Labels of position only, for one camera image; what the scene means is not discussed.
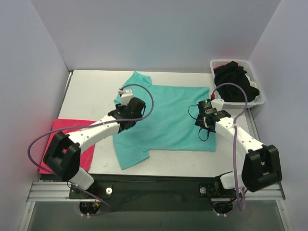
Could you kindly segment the teal t shirt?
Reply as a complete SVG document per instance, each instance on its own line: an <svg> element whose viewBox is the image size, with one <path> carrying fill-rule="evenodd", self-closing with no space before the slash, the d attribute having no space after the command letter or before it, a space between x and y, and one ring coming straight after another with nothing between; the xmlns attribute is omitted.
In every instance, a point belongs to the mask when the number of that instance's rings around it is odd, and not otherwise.
<svg viewBox="0 0 308 231"><path fill-rule="evenodd" d="M133 128L113 136L121 169L130 168L150 157L150 150L215 152L216 136L202 131L201 141L194 118L198 109L189 109L209 98L210 88L154 85L149 76L134 72L125 82L135 97L146 103L151 115Z"/></svg>

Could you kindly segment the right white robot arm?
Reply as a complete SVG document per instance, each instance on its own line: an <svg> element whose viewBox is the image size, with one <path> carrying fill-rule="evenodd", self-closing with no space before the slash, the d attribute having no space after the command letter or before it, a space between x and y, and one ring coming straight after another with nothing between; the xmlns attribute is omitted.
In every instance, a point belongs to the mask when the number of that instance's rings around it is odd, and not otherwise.
<svg viewBox="0 0 308 231"><path fill-rule="evenodd" d="M274 145L261 143L236 124L235 119L223 110L223 100L203 100L197 103L199 114L196 125L225 138L233 147L233 163L240 154L243 163L233 172L220 176L213 184L214 193L225 196L231 189L245 188L256 192L282 181L279 151Z"/></svg>

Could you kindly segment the black t shirt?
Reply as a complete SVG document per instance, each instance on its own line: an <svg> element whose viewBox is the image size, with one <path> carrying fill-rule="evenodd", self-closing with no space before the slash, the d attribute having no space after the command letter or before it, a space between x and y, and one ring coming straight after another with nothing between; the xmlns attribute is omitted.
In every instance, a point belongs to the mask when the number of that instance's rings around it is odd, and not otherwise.
<svg viewBox="0 0 308 231"><path fill-rule="evenodd" d="M259 96L259 89L250 86L245 74L247 71L235 61L220 66L221 71L214 73L214 83L219 86L223 83L233 83L241 87L247 96L247 101L252 102ZM233 85L224 85L218 90L219 95L225 102L244 103L245 98L240 89Z"/></svg>

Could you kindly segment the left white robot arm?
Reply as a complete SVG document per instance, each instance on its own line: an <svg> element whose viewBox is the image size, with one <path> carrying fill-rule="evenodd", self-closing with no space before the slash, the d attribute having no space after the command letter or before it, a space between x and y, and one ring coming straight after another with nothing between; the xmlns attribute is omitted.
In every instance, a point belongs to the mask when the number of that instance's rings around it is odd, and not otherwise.
<svg viewBox="0 0 308 231"><path fill-rule="evenodd" d="M99 141L116 135L135 126L146 107L144 101L137 97L130 99L128 104L117 104L101 120L93 123L94 127L84 128L65 134L57 132L46 151L43 163L46 164L62 181L69 181L78 187L86 198L97 193L94 178L80 166L81 155Z"/></svg>

